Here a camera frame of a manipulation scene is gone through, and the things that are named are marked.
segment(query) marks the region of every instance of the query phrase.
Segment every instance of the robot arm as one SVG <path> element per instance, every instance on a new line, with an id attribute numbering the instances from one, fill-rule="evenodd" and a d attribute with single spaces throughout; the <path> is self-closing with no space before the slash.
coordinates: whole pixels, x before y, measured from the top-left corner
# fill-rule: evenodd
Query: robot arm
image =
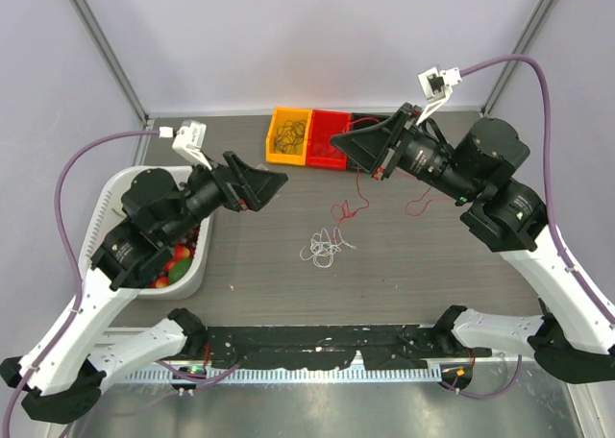
<path id="1" fill-rule="evenodd" d="M 449 353 L 485 347 L 533 356 L 570 383 L 615 379 L 613 304 L 573 257 L 574 267 L 566 265 L 548 228 L 545 204 L 512 178 L 529 148 L 508 123 L 494 118 L 481 118 L 454 148 L 430 115 L 451 96 L 460 81 L 458 69 L 433 68 L 419 79 L 428 99 L 425 109 L 403 104 L 375 126 L 333 136 L 332 146 L 376 180 L 400 168 L 452 197 L 456 206 L 469 204 L 461 222 L 515 267 L 549 309 L 544 316 L 517 318 L 454 305 L 435 325 L 440 345 Z M 606 314 L 575 273 L 585 278 Z"/>
<path id="2" fill-rule="evenodd" d="M 207 330 L 185 309 L 173 310 L 155 327 L 104 349 L 95 343 L 118 313 L 148 286 L 172 258 L 171 248 L 214 210 L 261 210 L 287 181 L 286 174 L 258 170 L 233 152 L 228 166 L 200 153 L 205 126 L 188 121 L 175 132 L 173 148 L 196 165 L 177 186 L 163 169 L 138 174 L 122 196 L 127 217 L 103 240 L 84 276 L 84 299 L 72 325 L 32 373 L 23 406 L 38 421 L 71 423 L 117 380 L 156 360 L 183 354 L 194 358 L 207 344 Z M 71 302 L 43 339 L 27 354 L 5 359 L 0 376 L 14 388 L 56 336 Z"/>

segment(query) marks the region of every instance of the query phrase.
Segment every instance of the wood grain surface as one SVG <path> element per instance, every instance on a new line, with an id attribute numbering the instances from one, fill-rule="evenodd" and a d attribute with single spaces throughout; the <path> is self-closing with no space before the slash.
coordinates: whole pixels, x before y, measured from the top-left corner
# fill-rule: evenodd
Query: wood grain surface
<path id="1" fill-rule="evenodd" d="M 456 144 L 478 114 L 443 112 L 435 118 Z M 222 160 L 223 151 L 233 150 L 252 165 L 264 163 L 270 116 L 201 120 L 208 125 L 203 148 L 211 158 Z M 159 119 L 155 128 L 181 122 Z M 185 164 L 168 141 L 157 139 L 150 142 L 146 163 Z M 427 186 L 399 174 L 385 182 L 360 177 L 370 207 L 342 226 L 356 250 L 343 248 L 326 269 L 302 261 L 299 253 L 311 236 L 335 225 L 333 204 L 362 206 L 356 174 L 266 165 L 287 173 L 288 183 L 259 213 L 214 213 L 199 291 L 183 301 L 133 302 L 115 326 L 148 327 L 175 307 L 188 308 L 209 325 L 430 324 L 450 304 L 507 315 L 539 312 L 529 285 L 461 224 L 461 208 L 435 202 L 420 217 L 406 215 L 406 203 Z"/>

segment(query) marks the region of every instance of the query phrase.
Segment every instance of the yellow bin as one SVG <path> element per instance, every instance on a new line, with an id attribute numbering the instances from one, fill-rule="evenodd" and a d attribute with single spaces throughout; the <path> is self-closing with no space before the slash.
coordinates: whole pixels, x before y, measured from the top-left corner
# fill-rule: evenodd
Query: yellow bin
<path id="1" fill-rule="evenodd" d="M 305 166 L 310 123 L 311 109 L 275 108 L 267 133 L 267 162 Z"/>

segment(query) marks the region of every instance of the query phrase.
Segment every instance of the white string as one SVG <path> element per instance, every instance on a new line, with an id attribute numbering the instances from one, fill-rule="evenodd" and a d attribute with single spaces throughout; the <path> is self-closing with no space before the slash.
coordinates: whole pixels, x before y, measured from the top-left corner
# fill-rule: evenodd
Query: white string
<path id="1" fill-rule="evenodd" d="M 342 250 L 340 246 L 348 246 L 351 249 L 357 248 L 357 246 L 353 246 L 342 238 L 342 232 L 338 227 L 333 229 L 333 238 L 339 238 L 339 242 L 337 242 L 337 240 L 335 240 L 334 243 L 331 241 L 327 229 L 322 229 L 320 233 L 313 234 L 309 244 L 311 255 L 309 257 L 304 257 L 303 252 L 305 248 L 303 248 L 299 251 L 299 257 L 301 260 L 311 260 L 318 268 L 329 268 L 333 264 L 333 256 Z M 318 261 L 318 257 L 328 257 L 329 262 L 321 263 Z"/>

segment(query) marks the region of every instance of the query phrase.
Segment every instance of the white basket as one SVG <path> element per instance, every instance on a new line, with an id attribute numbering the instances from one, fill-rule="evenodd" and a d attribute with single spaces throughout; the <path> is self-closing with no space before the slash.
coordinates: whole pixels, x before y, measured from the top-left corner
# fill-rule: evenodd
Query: white basket
<path id="1" fill-rule="evenodd" d="M 121 198 L 131 186 L 136 175 L 146 169 L 156 166 L 134 166 L 118 172 L 105 184 L 103 191 L 96 204 L 94 215 L 92 215 L 87 227 L 86 240 L 79 253 L 79 270 L 81 275 L 86 274 L 89 268 L 91 257 L 102 244 L 105 236 L 111 229 L 117 226 L 126 214 L 122 211 Z M 192 168 L 190 166 L 162 167 L 168 171 L 175 180 L 175 183 L 186 182 Z M 177 282 L 163 287 L 162 289 L 143 289 L 138 294 L 140 299 L 157 300 L 176 300 L 185 299 L 196 292 L 203 282 L 205 274 L 205 264 L 208 258 L 209 237 L 211 216 L 201 222 L 201 229 L 196 240 L 196 248 L 192 265 L 187 273 Z"/>

